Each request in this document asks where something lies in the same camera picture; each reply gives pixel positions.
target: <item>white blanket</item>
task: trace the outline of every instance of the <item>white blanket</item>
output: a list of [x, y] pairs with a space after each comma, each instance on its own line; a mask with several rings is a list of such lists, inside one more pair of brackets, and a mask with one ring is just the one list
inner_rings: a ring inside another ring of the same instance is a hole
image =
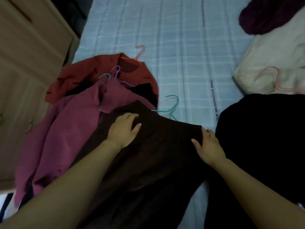
[[234, 79], [247, 94], [305, 94], [305, 8], [284, 26], [256, 36]]

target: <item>bed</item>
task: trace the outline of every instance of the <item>bed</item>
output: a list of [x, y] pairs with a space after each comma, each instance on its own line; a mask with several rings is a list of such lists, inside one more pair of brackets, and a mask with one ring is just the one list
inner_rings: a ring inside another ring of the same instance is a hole
[[[215, 130], [221, 111], [243, 97], [232, 75], [253, 39], [238, 24], [249, 1], [94, 0], [74, 62], [119, 52], [134, 58], [144, 45], [139, 61], [158, 83], [159, 110], [176, 103], [165, 96], [177, 95], [178, 121]], [[204, 182], [179, 229], [203, 228], [207, 197]]]

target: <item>hand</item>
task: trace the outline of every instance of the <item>hand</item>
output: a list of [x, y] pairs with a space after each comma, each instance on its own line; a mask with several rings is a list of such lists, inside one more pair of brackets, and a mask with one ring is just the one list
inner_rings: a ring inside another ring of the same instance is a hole
[[192, 139], [192, 142], [200, 158], [214, 168], [219, 162], [226, 159], [226, 155], [212, 130], [201, 128], [201, 131], [203, 135], [202, 147], [195, 139]]
[[141, 123], [137, 124], [132, 130], [132, 123], [138, 114], [125, 113], [119, 116], [116, 121], [111, 125], [107, 140], [113, 142], [119, 149], [128, 146], [138, 134]]

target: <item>dark brown garment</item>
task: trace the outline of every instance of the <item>dark brown garment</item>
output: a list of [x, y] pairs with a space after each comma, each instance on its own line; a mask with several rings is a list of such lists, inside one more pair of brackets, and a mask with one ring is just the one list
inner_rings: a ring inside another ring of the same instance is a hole
[[177, 228], [207, 174], [191, 142], [202, 143], [201, 126], [164, 118], [136, 101], [110, 113], [73, 164], [104, 141], [126, 112], [138, 113], [134, 125], [142, 127], [113, 160], [78, 228]]
[[252, 0], [239, 16], [247, 34], [266, 34], [283, 26], [305, 5], [305, 0]]

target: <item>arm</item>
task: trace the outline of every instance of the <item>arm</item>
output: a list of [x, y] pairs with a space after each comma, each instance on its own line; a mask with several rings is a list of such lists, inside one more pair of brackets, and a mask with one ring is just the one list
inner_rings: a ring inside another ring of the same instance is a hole
[[305, 211], [227, 159], [212, 130], [202, 133], [202, 147], [192, 139], [199, 156], [221, 175], [258, 228], [305, 228]]
[[101, 145], [29, 201], [2, 229], [75, 228], [111, 162], [139, 132], [141, 124], [132, 130], [132, 122], [137, 116], [131, 113], [119, 116]]

